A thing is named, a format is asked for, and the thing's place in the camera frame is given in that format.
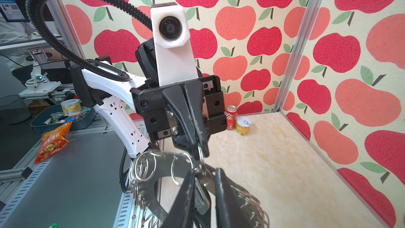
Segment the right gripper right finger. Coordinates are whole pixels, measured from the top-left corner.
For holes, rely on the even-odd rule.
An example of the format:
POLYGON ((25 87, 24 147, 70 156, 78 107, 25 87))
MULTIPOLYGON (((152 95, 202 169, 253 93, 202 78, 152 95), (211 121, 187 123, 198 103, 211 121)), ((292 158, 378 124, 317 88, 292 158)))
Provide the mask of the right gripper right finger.
POLYGON ((218 228, 250 228, 222 168, 215 170, 216 222, 218 228))

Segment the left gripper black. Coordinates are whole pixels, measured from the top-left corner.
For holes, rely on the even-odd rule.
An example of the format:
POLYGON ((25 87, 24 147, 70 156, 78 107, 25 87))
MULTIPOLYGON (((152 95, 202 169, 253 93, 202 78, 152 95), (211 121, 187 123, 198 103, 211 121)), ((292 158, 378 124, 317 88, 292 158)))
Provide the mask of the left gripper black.
POLYGON ((209 156, 212 134, 227 129, 220 79, 207 76, 162 87, 133 88, 137 113, 143 117, 151 140, 171 137, 175 147, 200 161, 209 156))

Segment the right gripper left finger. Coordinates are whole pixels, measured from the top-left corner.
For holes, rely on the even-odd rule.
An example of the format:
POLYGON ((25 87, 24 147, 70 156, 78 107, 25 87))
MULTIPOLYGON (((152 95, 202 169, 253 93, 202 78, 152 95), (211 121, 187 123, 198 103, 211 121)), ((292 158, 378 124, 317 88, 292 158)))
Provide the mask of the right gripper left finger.
POLYGON ((195 214, 195 171, 186 174, 162 228, 192 228, 195 214))

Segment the silver key with black tag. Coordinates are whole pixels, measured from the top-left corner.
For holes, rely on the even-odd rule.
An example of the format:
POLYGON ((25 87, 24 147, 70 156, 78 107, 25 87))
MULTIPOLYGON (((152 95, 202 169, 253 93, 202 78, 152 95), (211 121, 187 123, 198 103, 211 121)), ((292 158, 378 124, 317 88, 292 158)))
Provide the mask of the silver key with black tag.
POLYGON ((195 207, 200 215, 205 215, 211 207, 211 198, 206 190, 206 187, 213 180, 213 174, 211 172, 205 171, 202 168, 195 168, 195 207))

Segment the metal disc with key rings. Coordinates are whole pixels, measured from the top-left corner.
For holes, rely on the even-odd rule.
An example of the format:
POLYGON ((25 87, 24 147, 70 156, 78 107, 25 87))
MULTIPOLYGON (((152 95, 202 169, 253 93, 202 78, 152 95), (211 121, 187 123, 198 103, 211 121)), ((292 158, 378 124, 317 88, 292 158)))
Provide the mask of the metal disc with key rings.
MULTIPOLYGON (((128 172, 128 191, 134 200, 132 228, 162 228, 180 187, 190 170, 202 168, 213 174, 213 180, 206 187, 211 198, 210 210, 200 215, 195 207, 192 228, 217 228, 215 170, 207 164, 193 160, 186 153, 148 151, 138 155, 128 172)), ((268 228, 269 216, 262 209, 259 199, 230 178, 229 183, 237 195, 240 208, 251 228, 268 228)))

